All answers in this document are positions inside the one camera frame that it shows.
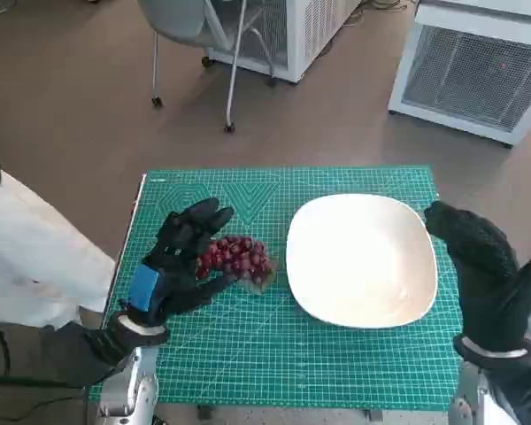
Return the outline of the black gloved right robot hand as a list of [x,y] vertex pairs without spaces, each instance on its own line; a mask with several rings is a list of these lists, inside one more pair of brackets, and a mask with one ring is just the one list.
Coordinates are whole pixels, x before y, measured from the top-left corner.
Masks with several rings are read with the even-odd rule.
[[462,336],[485,352],[523,351],[531,316],[531,259],[520,265],[505,233],[490,220],[442,201],[425,211],[458,277]]

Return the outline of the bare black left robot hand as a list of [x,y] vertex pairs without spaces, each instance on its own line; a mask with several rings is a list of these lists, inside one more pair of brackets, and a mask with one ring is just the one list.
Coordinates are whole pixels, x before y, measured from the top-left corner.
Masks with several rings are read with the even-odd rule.
[[209,305],[233,285],[235,278],[231,274],[211,280],[196,276],[197,261],[233,215],[233,208],[219,208],[216,197],[199,201],[182,212],[170,212],[153,248],[135,270],[126,316],[140,326],[162,326],[171,315]]

